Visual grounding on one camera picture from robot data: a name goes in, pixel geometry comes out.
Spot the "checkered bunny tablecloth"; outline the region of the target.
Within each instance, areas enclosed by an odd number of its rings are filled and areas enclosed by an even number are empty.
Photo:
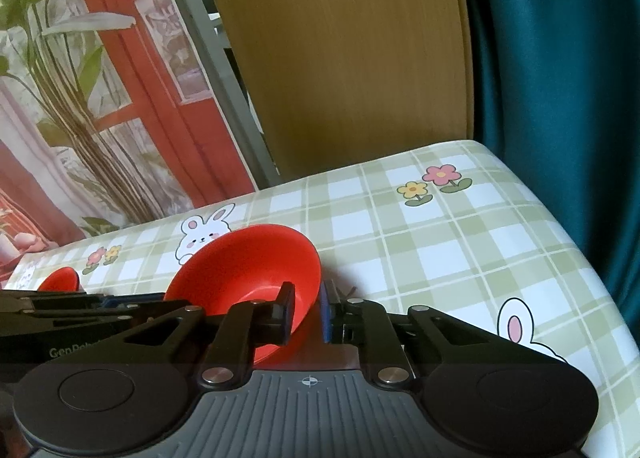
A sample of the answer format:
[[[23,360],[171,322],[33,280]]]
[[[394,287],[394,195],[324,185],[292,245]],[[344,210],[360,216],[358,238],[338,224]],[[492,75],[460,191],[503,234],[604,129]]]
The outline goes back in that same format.
[[[570,235],[486,147],[436,144],[308,176],[260,192],[25,256],[12,289],[35,289],[69,266],[90,292],[164,291],[194,243],[253,224],[299,230],[323,273],[391,312],[439,310],[538,351],[553,351],[594,384],[600,412],[585,452],[639,452],[639,350]]]

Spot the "red plastic bowl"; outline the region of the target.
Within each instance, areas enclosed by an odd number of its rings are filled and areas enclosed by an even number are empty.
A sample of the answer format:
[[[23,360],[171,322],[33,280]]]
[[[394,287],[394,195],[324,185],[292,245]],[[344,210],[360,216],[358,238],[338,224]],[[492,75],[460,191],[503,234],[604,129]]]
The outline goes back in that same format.
[[[314,306],[321,282],[316,248],[292,227],[262,224],[225,234],[183,265],[165,299],[186,300],[202,308],[206,316],[222,321],[234,304],[273,301],[284,282],[295,286],[290,343]],[[261,346],[254,365],[282,357],[288,343]]]
[[[38,287],[39,292],[78,292],[80,280],[73,267],[61,267],[51,273]]]

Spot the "printed room backdrop cloth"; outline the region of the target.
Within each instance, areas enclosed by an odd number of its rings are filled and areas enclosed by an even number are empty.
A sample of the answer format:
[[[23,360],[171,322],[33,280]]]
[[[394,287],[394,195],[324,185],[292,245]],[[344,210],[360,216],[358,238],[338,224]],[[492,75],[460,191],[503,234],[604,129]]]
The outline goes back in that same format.
[[[176,0],[1,0],[1,270],[254,178]]]

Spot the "teal curtain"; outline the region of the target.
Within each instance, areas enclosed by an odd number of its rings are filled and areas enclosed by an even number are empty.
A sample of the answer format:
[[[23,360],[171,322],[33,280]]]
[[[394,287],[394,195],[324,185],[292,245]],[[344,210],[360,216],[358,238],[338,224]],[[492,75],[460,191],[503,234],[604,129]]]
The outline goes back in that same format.
[[[639,0],[466,0],[475,136],[639,327]]]

